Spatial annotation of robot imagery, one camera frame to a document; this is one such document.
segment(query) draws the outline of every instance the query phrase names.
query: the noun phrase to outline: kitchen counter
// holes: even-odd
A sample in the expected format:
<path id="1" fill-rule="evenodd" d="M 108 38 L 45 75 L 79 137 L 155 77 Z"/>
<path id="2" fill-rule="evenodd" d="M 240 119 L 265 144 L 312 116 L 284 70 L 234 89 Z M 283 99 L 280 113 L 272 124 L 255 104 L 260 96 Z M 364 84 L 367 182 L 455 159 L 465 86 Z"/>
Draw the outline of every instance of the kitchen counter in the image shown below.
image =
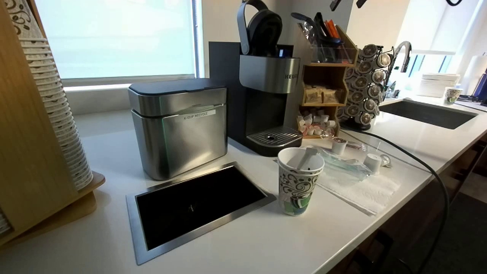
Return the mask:
<path id="1" fill-rule="evenodd" d="M 380 180 L 397 186 L 377 215 L 365 214 L 316 188 L 301 217 L 286 217 L 277 203 L 271 203 L 137 267 L 125 197 L 158 183 L 150 182 L 141 169 L 131 116 L 128 112 L 77 116 L 76 125 L 91 169 L 106 177 L 106 183 L 96 191 L 97 210 L 12 247 L 0 256 L 0 273 L 325 273 L 430 180 L 421 168 L 397 160 L 403 157 L 389 147 L 360 137 L 397 157 L 391 169 L 380 169 L 368 179 L 371 185 Z M 373 133 L 421 153 L 421 159 L 443 169 L 484 134 L 485 125 L 487 115 L 447 131 L 382 113 Z M 315 145 L 329 147 L 324 140 L 303 144 Z M 230 142 L 224 159 L 201 169 L 228 162 L 237 162 L 257 186 L 277 195 L 274 159 L 255 156 L 237 144 Z"/>

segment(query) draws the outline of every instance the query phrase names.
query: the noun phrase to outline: faucet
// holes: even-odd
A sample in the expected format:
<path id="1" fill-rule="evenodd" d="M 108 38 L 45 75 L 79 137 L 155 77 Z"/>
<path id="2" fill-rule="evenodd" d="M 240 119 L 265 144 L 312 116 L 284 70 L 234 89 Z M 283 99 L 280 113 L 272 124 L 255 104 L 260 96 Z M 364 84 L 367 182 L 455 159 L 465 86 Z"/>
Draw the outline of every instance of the faucet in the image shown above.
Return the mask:
<path id="1" fill-rule="evenodd" d="M 388 98 L 389 98 L 389 96 L 395 98 L 395 96 L 399 95 L 399 90 L 395 90 L 395 81 L 394 81 L 392 84 L 389 84 L 389 78 L 391 78 L 392 72 L 397 70 L 397 67 L 394 67 L 394 66 L 395 66 L 395 61 L 397 61 L 397 55 L 399 55 L 399 52 L 400 52 L 402 49 L 405 49 L 405 60 L 402 61 L 402 66 L 400 66 L 400 70 L 399 70 L 399 72 L 400 72 L 400 73 L 405 73 L 405 72 L 408 70 L 409 54 L 411 54 L 411 51 L 412 51 L 412 45 L 408 43 L 408 42 L 403 42 L 403 43 L 397 45 L 395 49 L 392 48 L 391 64 L 389 64 L 389 67 L 388 67 L 388 70 L 386 70 L 386 77 L 385 77 L 385 92 L 386 92 L 386 96 L 388 96 Z"/>

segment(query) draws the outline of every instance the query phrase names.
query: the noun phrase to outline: starbucks cup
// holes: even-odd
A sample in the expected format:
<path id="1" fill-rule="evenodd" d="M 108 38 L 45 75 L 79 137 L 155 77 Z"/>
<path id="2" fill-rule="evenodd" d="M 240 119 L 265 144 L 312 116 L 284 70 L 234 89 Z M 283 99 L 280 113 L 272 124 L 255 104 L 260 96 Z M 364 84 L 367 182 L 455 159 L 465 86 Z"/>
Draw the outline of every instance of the starbucks cup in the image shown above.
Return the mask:
<path id="1" fill-rule="evenodd" d="M 286 148 L 278 160 L 278 204 L 286 215 L 306 212 L 324 160 L 315 150 Z"/>

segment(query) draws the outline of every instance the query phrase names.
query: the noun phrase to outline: sink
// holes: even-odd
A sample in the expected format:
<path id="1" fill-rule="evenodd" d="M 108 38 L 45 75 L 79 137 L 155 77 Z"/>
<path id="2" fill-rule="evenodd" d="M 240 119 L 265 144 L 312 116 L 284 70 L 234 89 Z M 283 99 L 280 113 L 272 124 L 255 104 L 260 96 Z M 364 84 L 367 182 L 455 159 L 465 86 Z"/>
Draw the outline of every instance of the sink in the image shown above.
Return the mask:
<path id="1" fill-rule="evenodd" d="M 274 200 L 234 163 L 126 197 L 135 262 L 141 265 L 169 253 Z"/>
<path id="2" fill-rule="evenodd" d="M 379 110 L 449 130 L 455 130 L 476 116 L 475 113 L 421 104 L 411 99 L 380 105 Z"/>

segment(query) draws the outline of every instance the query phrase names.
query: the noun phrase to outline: keurig coffee maker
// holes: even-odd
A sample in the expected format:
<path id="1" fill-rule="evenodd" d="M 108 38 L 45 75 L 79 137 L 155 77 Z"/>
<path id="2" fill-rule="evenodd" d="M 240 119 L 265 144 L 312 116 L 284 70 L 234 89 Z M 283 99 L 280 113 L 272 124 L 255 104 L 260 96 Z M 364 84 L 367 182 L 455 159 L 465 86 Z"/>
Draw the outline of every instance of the keurig coffee maker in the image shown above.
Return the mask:
<path id="1" fill-rule="evenodd" d="M 245 8 L 259 13 L 249 25 Z M 298 60 L 292 46 L 278 46 L 280 17 L 263 2 L 246 0 L 237 13 L 240 43 L 211 43 L 210 80 L 228 93 L 227 133 L 236 142 L 262 156 L 277 156 L 287 147 L 300 147 L 301 134 L 286 128 L 287 95 L 295 89 Z"/>

